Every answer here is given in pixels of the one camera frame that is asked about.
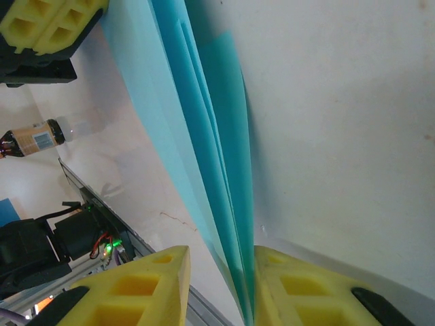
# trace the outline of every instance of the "white surface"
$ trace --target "white surface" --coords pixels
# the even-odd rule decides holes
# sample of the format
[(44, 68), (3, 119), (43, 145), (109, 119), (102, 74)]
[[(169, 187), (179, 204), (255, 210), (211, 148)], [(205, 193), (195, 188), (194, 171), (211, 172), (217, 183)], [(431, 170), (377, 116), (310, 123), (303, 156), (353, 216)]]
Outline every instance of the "white surface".
[[(268, 234), (259, 240), (434, 299), (435, 1), (200, 4), (212, 33), (231, 29), (243, 66), (256, 219)], [(44, 117), (99, 110), (106, 123), (60, 155), (155, 249), (191, 244), (194, 266), (209, 269), (193, 268), (193, 284), (234, 320), (100, 37), (93, 32), (75, 56), (79, 81), (33, 88)]]
[(435, 297), (435, 1), (202, 2), (239, 51), (269, 236)]
[(78, 80), (31, 86), (44, 118), (61, 117), (74, 139), (63, 162), (153, 249), (188, 245), (191, 285), (235, 325), (237, 306), (131, 105), (98, 26), (73, 58)]
[[(0, 98), (0, 137), (9, 129), (43, 120), (27, 86), (0, 85)], [(0, 200), (9, 198), (21, 219), (60, 211), (65, 209), (62, 201), (79, 199), (65, 178), (55, 149), (0, 160), (0, 182)]]

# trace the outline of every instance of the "blue paper sheet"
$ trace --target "blue paper sheet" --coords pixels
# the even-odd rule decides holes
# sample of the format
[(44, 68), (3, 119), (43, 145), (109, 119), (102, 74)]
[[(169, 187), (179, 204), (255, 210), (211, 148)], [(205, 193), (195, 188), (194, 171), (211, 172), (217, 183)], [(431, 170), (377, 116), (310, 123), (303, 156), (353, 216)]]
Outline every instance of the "blue paper sheet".
[(14, 209), (9, 198), (0, 200), (0, 226), (4, 226), (10, 222), (18, 221), (20, 217)]
[(103, 28), (139, 119), (253, 325), (249, 133), (230, 34), (200, 59), (183, 0), (111, 1)]
[(254, 306), (254, 194), (245, 86), (230, 33), (199, 49), (224, 151), (249, 298)]
[(221, 261), (219, 267), (225, 273), (224, 251), (213, 222), (160, 32), (154, 21), (154, 12), (147, 1), (110, 1), (102, 25), (137, 115), (205, 244), (213, 258)]

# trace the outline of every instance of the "bottle label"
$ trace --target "bottle label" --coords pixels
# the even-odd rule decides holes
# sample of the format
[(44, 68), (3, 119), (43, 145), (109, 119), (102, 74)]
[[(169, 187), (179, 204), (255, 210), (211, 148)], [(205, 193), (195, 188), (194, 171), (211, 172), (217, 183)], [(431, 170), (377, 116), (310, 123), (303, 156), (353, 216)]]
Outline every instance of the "bottle label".
[(12, 133), (25, 156), (56, 146), (52, 129), (47, 122), (15, 129)]

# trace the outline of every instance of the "wire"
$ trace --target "wire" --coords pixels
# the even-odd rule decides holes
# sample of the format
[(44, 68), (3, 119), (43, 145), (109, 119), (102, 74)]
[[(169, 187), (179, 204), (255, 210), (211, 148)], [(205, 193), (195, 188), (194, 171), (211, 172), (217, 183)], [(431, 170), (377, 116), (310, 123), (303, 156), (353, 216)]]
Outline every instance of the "wire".
[(115, 251), (115, 263), (117, 266), (122, 265), (121, 259), (120, 259), (120, 252), (117, 249), (114, 249)]
[(16, 312), (4, 308), (0, 308), (0, 316), (23, 325), (26, 325), (29, 322), (26, 317), (22, 316), (21, 314), (17, 314)]
[(109, 237), (109, 240), (110, 240), (110, 257), (109, 257), (109, 260), (107, 260), (107, 265), (109, 265), (110, 264), (110, 262), (111, 262), (111, 258), (112, 258), (112, 256), (113, 256), (113, 254), (114, 254), (114, 250), (115, 250), (115, 248), (114, 248), (114, 238), (113, 238), (113, 236), (110, 236)]
[(63, 211), (59, 211), (59, 212), (55, 212), (55, 213), (51, 213), (51, 214), (47, 214), (41, 217), (38, 217), (37, 219), (53, 219), (55, 217), (59, 217), (68, 213), (72, 213), (73, 211), (75, 211), (76, 209), (79, 209), (82, 206), (82, 204), (80, 204), (78, 202), (78, 204), (69, 207), (68, 209), (64, 209)]
[(94, 243), (94, 246), (92, 248), (92, 251), (89, 254), (89, 258), (90, 259), (96, 259), (99, 254), (100, 254), (100, 242), (102, 241), (102, 239), (104, 238), (109, 238), (108, 233), (104, 232), (99, 238), (98, 240)]

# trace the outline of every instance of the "white wall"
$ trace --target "white wall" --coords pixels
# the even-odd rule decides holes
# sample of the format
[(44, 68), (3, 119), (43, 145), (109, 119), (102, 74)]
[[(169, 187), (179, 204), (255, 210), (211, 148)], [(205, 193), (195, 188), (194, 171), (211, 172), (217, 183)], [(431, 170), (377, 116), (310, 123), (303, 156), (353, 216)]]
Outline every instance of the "white wall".
[[(27, 86), (0, 85), (0, 134), (42, 121)], [(56, 149), (26, 158), (0, 160), (0, 200), (9, 198), (21, 219), (59, 211), (62, 201), (78, 200), (69, 186)]]

